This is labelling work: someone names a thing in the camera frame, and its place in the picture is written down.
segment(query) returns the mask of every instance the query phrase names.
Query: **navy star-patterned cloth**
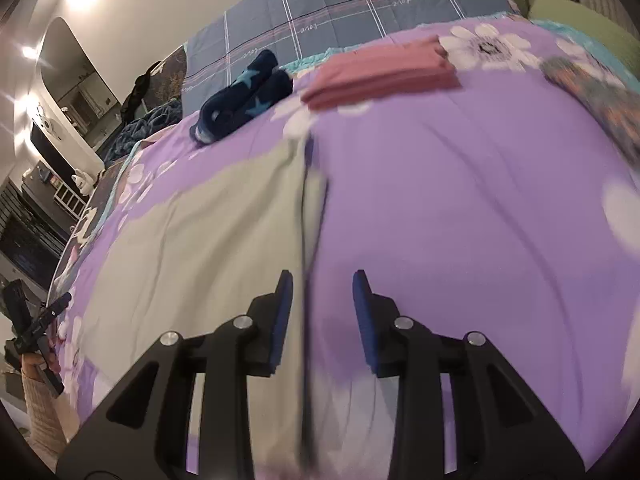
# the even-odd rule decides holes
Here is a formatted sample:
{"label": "navy star-patterned cloth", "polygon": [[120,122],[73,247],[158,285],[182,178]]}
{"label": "navy star-patterned cloth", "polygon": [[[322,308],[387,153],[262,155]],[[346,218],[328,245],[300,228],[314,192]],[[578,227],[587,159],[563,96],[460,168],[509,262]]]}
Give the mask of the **navy star-patterned cloth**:
{"label": "navy star-patterned cloth", "polygon": [[263,50],[228,87],[210,97],[200,109],[191,138],[201,144],[224,139],[278,101],[291,95],[293,81],[284,70],[276,70],[278,60],[271,50]]}

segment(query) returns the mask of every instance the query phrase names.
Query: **green pillow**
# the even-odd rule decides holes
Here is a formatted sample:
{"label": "green pillow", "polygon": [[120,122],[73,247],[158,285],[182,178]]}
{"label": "green pillow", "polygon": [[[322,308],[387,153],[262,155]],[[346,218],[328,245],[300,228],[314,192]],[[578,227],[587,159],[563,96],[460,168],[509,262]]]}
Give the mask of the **green pillow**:
{"label": "green pillow", "polygon": [[563,23],[591,36],[640,77],[640,41],[602,14],[571,0],[534,0],[528,18]]}

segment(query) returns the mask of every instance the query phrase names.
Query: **dark blanket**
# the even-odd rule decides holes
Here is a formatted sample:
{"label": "dark blanket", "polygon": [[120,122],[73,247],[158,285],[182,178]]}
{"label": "dark blanket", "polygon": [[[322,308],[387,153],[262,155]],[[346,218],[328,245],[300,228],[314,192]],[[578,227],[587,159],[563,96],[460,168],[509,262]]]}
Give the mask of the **dark blanket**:
{"label": "dark blanket", "polygon": [[156,61],[151,65],[143,75],[136,78],[133,90],[124,99],[124,104],[120,108],[120,115],[122,117],[122,124],[126,125],[133,122],[136,119],[136,110],[142,104],[142,99],[145,97],[146,92],[149,90],[149,83],[151,82],[151,73],[153,69],[160,64]]}
{"label": "dark blanket", "polygon": [[136,142],[150,137],[167,126],[182,120],[182,101],[171,99],[169,102],[154,108],[144,117],[127,124],[113,143],[104,159],[104,167],[108,168],[116,160],[129,155]]}

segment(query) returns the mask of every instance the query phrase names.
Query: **white flower print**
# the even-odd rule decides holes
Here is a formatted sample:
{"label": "white flower print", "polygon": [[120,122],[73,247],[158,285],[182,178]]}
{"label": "white flower print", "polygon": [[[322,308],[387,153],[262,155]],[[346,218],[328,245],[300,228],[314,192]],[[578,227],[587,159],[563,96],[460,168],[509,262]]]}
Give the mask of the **white flower print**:
{"label": "white flower print", "polygon": [[315,67],[315,66],[309,66],[307,68],[303,68],[302,70],[296,72],[294,74],[294,77],[296,79],[299,78],[299,77],[302,77],[303,75],[306,75],[306,74],[309,74],[309,73],[313,72],[316,68],[317,67]]}
{"label": "white flower print", "polygon": [[441,36],[440,44],[449,53],[449,61],[458,70],[471,70],[478,64],[483,70],[513,70],[524,72],[525,65],[540,66],[529,41],[517,34],[500,34],[489,23],[480,23],[475,34],[459,25],[452,27],[452,36]]}
{"label": "white flower print", "polygon": [[129,215],[124,215],[122,217],[122,219],[120,220],[119,224],[118,224],[118,231],[120,231],[120,229],[122,229],[122,226],[124,225],[124,222],[127,221],[127,218],[129,217]]}
{"label": "white flower print", "polygon": [[558,38],[556,45],[568,56],[571,56],[572,62],[583,69],[587,74],[596,78],[598,81],[603,81],[613,86],[624,88],[625,84],[620,81],[619,78],[614,76],[608,68],[604,67],[597,60],[593,59],[591,55],[580,45],[572,43],[571,41]]}
{"label": "white flower print", "polygon": [[71,299],[69,300],[69,304],[66,306],[66,311],[68,312],[69,310],[71,310],[71,308],[74,306],[74,303],[76,302],[76,287],[72,286],[69,289],[69,295],[71,296]]}
{"label": "white flower print", "polygon": [[131,186],[127,184],[122,190],[120,198],[118,199],[118,204],[124,204],[129,199],[130,196],[131,196]]}
{"label": "white flower print", "polygon": [[343,105],[338,106],[338,113],[344,116],[360,116],[369,111],[369,109],[373,106],[373,101],[361,101],[359,103],[353,105]]}
{"label": "white flower print", "polygon": [[623,182],[607,182],[602,192],[602,209],[620,246],[640,258],[640,194]]}
{"label": "white flower print", "polygon": [[145,171],[144,164],[136,164],[129,170],[129,176],[127,177],[127,182],[129,184],[137,184],[142,180],[142,174]]}
{"label": "white flower print", "polygon": [[160,164],[160,166],[158,166],[158,176],[169,171],[176,162],[177,160],[173,160],[173,161],[166,160],[162,164]]}
{"label": "white flower print", "polygon": [[64,345],[64,375],[63,384],[65,394],[73,408],[78,403],[78,377],[84,365],[84,356],[79,350],[80,331],[82,329],[82,318],[75,316],[72,323],[71,337],[67,337]]}
{"label": "white flower print", "polygon": [[127,203],[124,205],[122,210],[125,213],[128,213],[134,204],[139,204],[142,202],[142,199],[146,196],[146,194],[151,191],[151,187],[153,186],[154,175],[153,173],[148,173],[135,191],[130,192],[127,195]]}
{"label": "white flower print", "polygon": [[271,116],[271,121],[281,119],[288,114],[292,116],[287,120],[283,129],[283,137],[295,139],[308,134],[311,126],[318,120],[318,115],[309,110],[309,107],[300,101],[300,94],[280,101]]}
{"label": "white flower print", "polygon": [[61,283],[66,282],[66,279],[69,277],[69,273],[71,272],[71,269],[77,260],[78,260],[78,249],[73,248],[71,249],[71,254],[69,254],[69,258],[66,261],[65,270],[63,270],[62,273],[55,280],[53,280],[53,285],[56,288],[58,288]]}
{"label": "white flower print", "polygon": [[95,375],[94,394],[91,403],[94,409],[98,407],[98,404],[100,404],[104,400],[104,398],[112,388],[113,383],[111,383],[111,381],[108,380],[105,375],[101,374],[100,372]]}
{"label": "white flower print", "polygon": [[58,325],[58,339],[64,341],[66,339],[66,330],[69,327],[69,323],[66,319],[63,319]]}
{"label": "white flower print", "polygon": [[91,222],[94,221],[95,213],[97,211],[98,209],[96,207],[87,209],[84,212],[84,216],[80,219],[80,221],[84,221],[84,223],[82,224],[82,227],[74,233],[74,236],[76,237],[76,242],[81,248],[84,247],[84,245],[89,241],[89,238],[91,237],[91,233],[87,234],[87,231],[89,229],[89,225],[91,225]]}
{"label": "white flower print", "polygon": [[142,150],[138,150],[138,152],[131,159],[131,165],[133,166],[134,164],[137,164],[141,156],[142,156]]}

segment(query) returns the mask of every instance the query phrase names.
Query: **blue star print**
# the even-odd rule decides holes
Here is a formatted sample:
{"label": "blue star print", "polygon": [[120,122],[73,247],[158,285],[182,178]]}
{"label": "blue star print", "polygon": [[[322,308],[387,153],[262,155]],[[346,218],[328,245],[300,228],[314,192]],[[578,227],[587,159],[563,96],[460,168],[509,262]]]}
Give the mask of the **blue star print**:
{"label": "blue star print", "polygon": [[260,72],[257,70],[249,70],[248,68],[244,70],[239,76],[238,79],[234,81],[233,85],[237,85],[240,83],[244,83],[247,88],[251,89],[251,78],[255,75],[258,75]]}
{"label": "blue star print", "polygon": [[253,108],[249,108],[245,113],[247,115],[251,115],[251,117],[257,117],[261,113],[267,111],[271,106],[271,101],[267,101],[265,103],[261,103],[260,99],[255,98],[255,106]]}

